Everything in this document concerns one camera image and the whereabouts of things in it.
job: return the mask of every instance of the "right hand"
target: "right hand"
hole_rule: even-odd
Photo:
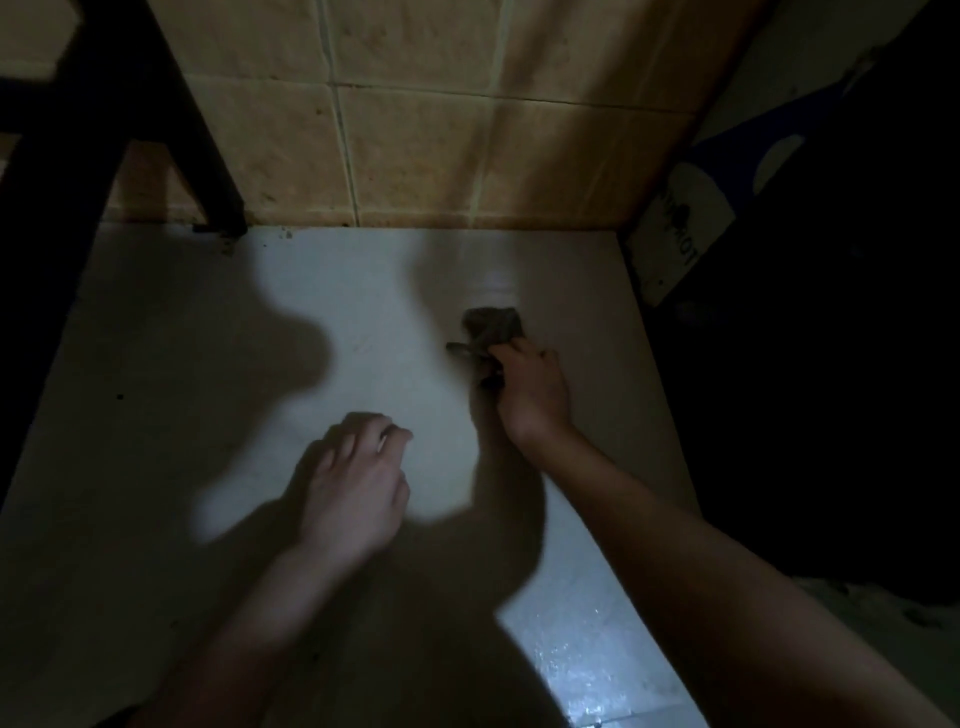
[[[574,432],[570,399],[557,353],[539,352],[527,339],[488,351],[503,365],[506,386],[497,410],[507,435],[535,465],[545,446]]]

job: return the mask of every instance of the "cloth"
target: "cloth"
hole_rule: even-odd
[[[448,352],[469,356],[489,365],[491,371],[480,381],[484,389],[503,389],[503,366],[487,349],[494,344],[507,344],[511,339],[523,336],[523,324],[515,308],[469,308],[461,321],[469,342],[450,342]]]

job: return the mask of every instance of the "hand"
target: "hand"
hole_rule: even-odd
[[[506,381],[497,403],[503,427],[520,452],[541,467],[544,446],[575,431],[560,359],[521,338],[489,351],[503,365]]]
[[[310,482],[300,546],[319,552],[344,576],[386,546],[410,497],[400,463],[412,438],[378,415],[325,452]]]

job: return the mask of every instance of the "left hand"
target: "left hand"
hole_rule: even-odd
[[[410,430],[377,415],[325,452],[310,481],[300,546],[344,576],[386,546],[410,497],[400,464],[412,438]]]

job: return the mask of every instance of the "forearm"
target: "forearm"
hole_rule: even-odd
[[[257,725],[291,648],[340,580],[321,555],[303,548],[281,554],[130,726]]]
[[[789,579],[581,436],[534,457],[562,488],[705,714],[740,724],[948,725]]]

